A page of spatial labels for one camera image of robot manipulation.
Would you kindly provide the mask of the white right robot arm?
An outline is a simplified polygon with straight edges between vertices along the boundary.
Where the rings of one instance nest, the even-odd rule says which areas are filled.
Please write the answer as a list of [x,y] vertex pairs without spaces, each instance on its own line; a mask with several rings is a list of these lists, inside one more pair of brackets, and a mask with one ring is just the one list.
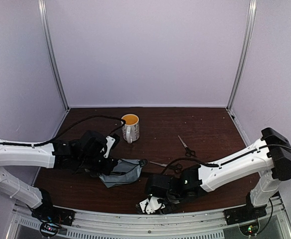
[[247,196],[247,208],[259,211],[278,191],[280,182],[291,179],[291,145],[289,140],[271,127],[261,131],[262,137],[243,150],[225,158],[181,170],[178,177],[165,172],[149,176],[139,213],[168,214],[178,205],[195,200],[215,189],[256,172],[263,172],[256,187]]

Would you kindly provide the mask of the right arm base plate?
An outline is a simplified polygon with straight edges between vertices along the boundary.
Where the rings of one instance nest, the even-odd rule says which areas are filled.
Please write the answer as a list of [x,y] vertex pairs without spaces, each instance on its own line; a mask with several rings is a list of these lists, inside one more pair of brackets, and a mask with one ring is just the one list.
[[247,205],[224,210],[227,225],[238,224],[240,233],[247,237],[260,232],[259,218],[267,215],[266,207],[249,208]]

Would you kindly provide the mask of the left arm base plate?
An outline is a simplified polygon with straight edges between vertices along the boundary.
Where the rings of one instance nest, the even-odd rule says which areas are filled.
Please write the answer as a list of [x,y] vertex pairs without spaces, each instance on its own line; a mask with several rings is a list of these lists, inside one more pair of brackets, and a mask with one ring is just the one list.
[[58,207],[37,208],[28,207],[31,215],[41,222],[39,232],[46,238],[56,236],[63,226],[71,226],[75,218],[75,211]]

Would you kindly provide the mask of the thinning scissors black handles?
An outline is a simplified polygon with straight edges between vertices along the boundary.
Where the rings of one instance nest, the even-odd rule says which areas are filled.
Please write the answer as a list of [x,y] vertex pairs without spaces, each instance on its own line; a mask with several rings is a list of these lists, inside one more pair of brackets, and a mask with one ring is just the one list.
[[175,165],[168,165],[168,164],[164,164],[164,163],[158,163],[158,162],[153,162],[153,161],[150,161],[151,164],[154,164],[154,165],[157,165],[157,166],[160,166],[160,167],[165,167],[165,168],[168,168],[168,169],[171,169],[173,170],[176,174],[178,173],[181,173],[182,171],[182,165],[177,163]]

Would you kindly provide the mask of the silver scissors black handles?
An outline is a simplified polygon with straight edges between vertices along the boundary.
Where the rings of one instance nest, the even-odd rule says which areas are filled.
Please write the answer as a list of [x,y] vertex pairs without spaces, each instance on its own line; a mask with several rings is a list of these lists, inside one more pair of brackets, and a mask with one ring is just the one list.
[[185,156],[186,157],[196,157],[196,152],[194,150],[191,150],[179,135],[178,135],[178,139],[180,140],[181,144],[185,148],[185,151],[186,151]]

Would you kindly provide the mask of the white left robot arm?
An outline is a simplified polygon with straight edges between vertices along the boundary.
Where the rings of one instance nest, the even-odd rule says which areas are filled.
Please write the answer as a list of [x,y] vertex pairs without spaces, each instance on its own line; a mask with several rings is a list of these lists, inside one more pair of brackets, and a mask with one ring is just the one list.
[[38,166],[48,169],[78,171],[86,167],[95,174],[109,175],[117,160],[110,157],[120,138],[117,134],[103,136],[88,130],[80,139],[50,142],[9,142],[0,139],[0,190],[18,199],[31,209],[44,212],[54,209],[50,194],[12,176],[6,166]]

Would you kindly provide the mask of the grey zippered pouch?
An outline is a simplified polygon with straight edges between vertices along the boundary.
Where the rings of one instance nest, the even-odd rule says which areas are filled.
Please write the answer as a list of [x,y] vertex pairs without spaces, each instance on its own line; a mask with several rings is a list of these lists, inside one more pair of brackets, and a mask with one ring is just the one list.
[[131,184],[140,178],[147,164],[147,159],[119,159],[110,174],[102,174],[99,179],[107,188]]

